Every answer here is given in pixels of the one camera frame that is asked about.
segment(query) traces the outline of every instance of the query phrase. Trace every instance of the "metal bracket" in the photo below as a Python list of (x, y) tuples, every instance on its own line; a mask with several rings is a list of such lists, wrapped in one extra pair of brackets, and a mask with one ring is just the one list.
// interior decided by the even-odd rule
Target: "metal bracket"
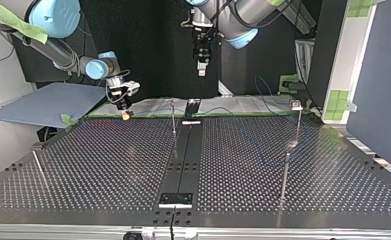
[(159, 208), (192, 208), (192, 193), (163, 193)]
[(186, 103), (185, 116), (183, 118), (183, 125), (198, 125), (201, 124), (201, 121), (193, 115), (198, 112), (201, 105), (200, 99), (189, 99)]

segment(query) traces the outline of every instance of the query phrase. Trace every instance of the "wire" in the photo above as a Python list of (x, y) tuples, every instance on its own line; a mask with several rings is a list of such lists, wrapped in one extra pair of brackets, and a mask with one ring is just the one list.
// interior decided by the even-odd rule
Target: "wire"
[(127, 93), (124, 93), (123, 95), (121, 95), (120, 98), (117, 100), (112, 100), (110, 95), (108, 94), (108, 84), (105, 84), (105, 95), (107, 96), (107, 99), (110, 103), (116, 104), (116, 103), (120, 102), (121, 100), (123, 100), (123, 98), (127, 96)]
[(88, 36), (92, 36), (92, 34), (86, 32), (85, 30), (83, 30), (80, 26), (77, 26), (77, 28), (84, 34), (88, 35)]
[(0, 58), (0, 62), (10, 58), (12, 56), (12, 54), (14, 53), (14, 50), (15, 50), (15, 48), (12, 47), (11, 52), (6, 57)]
[(77, 55), (77, 53), (64, 40), (59, 40), (59, 41), (62, 42), (67, 47), (67, 49), (70, 51), (70, 53), (71, 53), (71, 62), (70, 62), (70, 64), (68, 64), (66, 66), (61, 66), (61, 67), (63, 69), (65, 69), (65, 70), (69, 70), (69, 69), (73, 68), (74, 66), (76, 66), (77, 76), (80, 77), (80, 70), (81, 70), (80, 68), (81, 68), (81, 66), (80, 66), (79, 55)]
[(283, 103), (278, 103), (278, 102), (276, 101), (276, 99), (273, 98), (273, 93), (272, 93), (272, 90), (271, 90), (271, 88), (270, 88), (270, 85), (269, 85), (269, 84), (266, 82), (266, 80), (264, 80), (261, 76), (255, 76), (255, 84), (256, 84), (256, 86), (257, 86), (257, 81), (258, 81), (258, 80), (261, 80), (261, 81), (264, 83), (264, 85), (266, 85), (267, 89), (269, 90), (270, 96), (272, 96), (272, 100), (273, 100), (276, 104), (285, 105), (285, 104), (283, 104)]
[[(298, 5), (298, 10), (297, 10), (297, 15), (295, 17), (295, 23), (294, 23), (294, 41), (297, 40), (297, 23), (298, 23), (298, 17), (299, 17), (299, 14), (300, 14), (300, 10), (301, 10), (301, 6), (302, 6), (302, 1), (300, 1), (299, 5)], [(313, 102), (313, 104), (316, 106), (317, 110), (319, 111), (320, 113), (320, 117), (323, 117), (323, 112), (322, 110), (319, 108), (319, 105), (317, 105), (317, 102), (314, 100), (313, 98), (313, 95), (311, 94), (310, 90), (308, 89), (308, 86), (307, 86), (307, 83), (303, 77), (303, 75), (301, 74), (301, 66), (300, 66), (300, 63), (298, 61), (298, 57), (297, 57), (297, 50), (296, 50), (296, 47), (294, 46), (294, 55), (295, 55), (295, 64), (296, 64), (296, 68), (298, 69), (298, 71), (300, 72), (300, 79), (301, 79), (301, 82), (303, 83), (304, 87), (305, 87), (305, 90), (307, 91), (307, 94), (308, 96), (310, 97), (311, 101)]]
[(3, 57), (3, 58), (0, 58), (0, 62), (2, 62), (2, 61), (6, 60), (6, 59), (8, 59), (8, 58), (10, 58), (10, 57), (12, 56), (12, 54), (14, 53), (15, 48), (14, 48), (14, 45), (12, 45), (11, 40), (8, 39), (7, 36), (5, 36), (5, 35), (1, 32), (1, 30), (0, 30), (0, 35), (5, 39), (5, 41), (7, 41), (7, 42), (12, 46), (11, 52), (10, 52), (7, 56), (5, 56), (5, 57)]
[[(269, 107), (269, 104), (266, 102), (266, 99), (264, 99), (264, 94), (263, 94), (263, 92), (260, 90), (260, 87), (258, 86), (258, 78), (257, 77), (259, 77), (259, 76), (256, 76), (255, 77), (255, 87), (257, 88), (257, 91), (258, 91), (258, 93), (260, 94), (260, 96), (261, 96), (261, 99), (263, 100), (263, 103), (264, 103), (264, 105), (266, 105), (266, 108), (267, 108), (267, 110), (269, 110), (269, 112), (271, 112), (273, 115), (275, 115), (275, 116), (286, 116), (287, 114), (281, 114), (281, 113), (277, 113), (277, 112), (274, 112), (274, 111), (272, 111), (271, 109), (270, 109), (270, 107)], [(267, 88), (268, 88), (268, 90), (269, 90), (269, 93), (270, 93), (270, 96), (273, 96), (272, 95), (272, 90), (270, 89), (270, 86), (266, 83), (266, 81), (264, 81), (264, 79), (262, 79), (261, 77), (260, 77), (260, 79), (263, 81), (263, 83), (267, 86)]]
[(245, 22), (241, 15), (239, 14), (238, 12), (238, 8), (236, 7), (236, 3), (233, 5), (233, 8), (232, 7), (229, 7), (230, 8), (230, 11), (232, 13), (232, 15), (236, 18), (236, 20), (238, 20), (238, 22), (240, 24), (242, 24), (244, 27), (247, 27), (247, 28), (265, 28), (265, 27), (268, 27), (269, 25), (271, 25), (272, 23), (274, 23), (280, 16), (283, 15), (283, 12), (286, 11), (286, 9), (288, 9), (290, 7), (290, 5), (292, 5), (292, 3), (294, 2), (295, 0), (291, 0), (289, 3), (287, 3), (287, 5), (282, 9), (282, 11), (279, 12), (279, 14), (277, 14), (272, 20), (268, 21), (267, 23), (264, 23), (262, 25), (252, 25), (252, 24), (249, 24), (247, 22)]

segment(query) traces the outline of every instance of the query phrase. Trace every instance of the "green tape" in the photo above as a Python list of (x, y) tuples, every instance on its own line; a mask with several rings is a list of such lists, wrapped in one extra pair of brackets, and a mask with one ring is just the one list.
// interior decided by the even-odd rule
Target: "green tape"
[(369, 16), (372, 0), (351, 0), (348, 8), (349, 18), (359, 18)]
[(271, 5), (279, 7), (285, 0), (267, 0)]
[(348, 91), (332, 90), (326, 105), (325, 120), (342, 120), (348, 109)]
[(44, 28), (26, 23), (6, 7), (0, 5), (0, 23), (18, 30), (23, 35), (35, 39), (43, 44), (48, 41), (48, 33)]
[(297, 83), (299, 81), (300, 80), (298, 78), (298, 74), (280, 76), (279, 92), (280, 93), (297, 94), (297, 90), (289, 90), (288, 88), (283, 86), (283, 83), (284, 82)]
[(72, 119), (68, 114), (61, 114), (61, 120), (63, 123), (67, 124), (67, 126), (73, 126), (79, 122), (78, 120)]

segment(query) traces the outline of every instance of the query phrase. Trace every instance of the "light blue board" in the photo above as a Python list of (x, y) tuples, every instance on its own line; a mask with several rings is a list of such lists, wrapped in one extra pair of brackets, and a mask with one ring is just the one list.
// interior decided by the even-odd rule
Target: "light blue board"
[(102, 87), (52, 83), (1, 108), (0, 120), (66, 128), (61, 114), (78, 120), (104, 97)]

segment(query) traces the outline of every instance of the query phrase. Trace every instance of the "black cable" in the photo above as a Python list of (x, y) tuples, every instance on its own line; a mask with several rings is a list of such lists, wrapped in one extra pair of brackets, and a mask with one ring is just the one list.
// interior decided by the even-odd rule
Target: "black cable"
[[(298, 17), (299, 17), (299, 14), (300, 14), (300, 10), (301, 10), (301, 5), (302, 5), (302, 1), (300, 0), (300, 4), (298, 5), (298, 10), (297, 10), (297, 15), (295, 17), (295, 23), (294, 23), (294, 42), (297, 40), (297, 23), (298, 23)], [(300, 79), (301, 79), (301, 82), (303, 83), (304, 87), (305, 87), (305, 90), (307, 91), (307, 94), (308, 96), (310, 97), (311, 101), (313, 102), (313, 104), (316, 106), (317, 110), (319, 111), (320, 113), (320, 116), (323, 117), (323, 112), (322, 110), (319, 108), (319, 105), (317, 105), (317, 102), (314, 100), (313, 98), (313, 95), (311, 95), (311, 92), (310, 90), (308, 90), (308, 86), (307, 86), (307, 83), (305, 82), (304, 80), (304, 77), (301, 73), (301, 66), (300, 66), (300, 63), (298, 61), (298, 57), (297, 57), (297, 50), (296, 50), (296, 47), (294, 46), (294, 54), (295, 54), (295, 63), (296, 63), (296, 68), (298, 69), (298, 71), (300, 72)]]
[(14, 48), (14, 46), (13, 46), (11, 52), (10, 52), (6, 57), (1, 58), (1, 59), (0, 59), (0, 62), (2, 62), (2, 61), (4, 61), (4, 60), (8, 59), (9, 57), (11, 57), (12, 54), (14, 53), (14, 50), (15, 50), (15, 48)]
[(249, 24), (247, 22), (245, 22), (241, 15), (239, 14), (238, 12), (238, 8), (236, 7), (236, 3), (233, 4), (233, 7), (229, 7), (232, 15), (238, 20), (238, 22), (240, 24), (242, 24), (244, 27), (247, 27), (247, 28), (265, 28), (265, 27), (268, 27), (270, 24), (274, 23), (280, 16), (283, 15), (283, 12), (285, 12), (286, 9), (288, 9), (291, 4), (294, 2), (295, 0), (291, 0), (289, 3), (287, 3), (287, 5), (282, 9), (282, 11), (279, 12), (279, 14), (277, 14), (272, 20), (270, 20), (269, 22), (267, 23), (264, 23), (264, 24), (261, 24), (261, 25), (252, 25), (252, 24)]

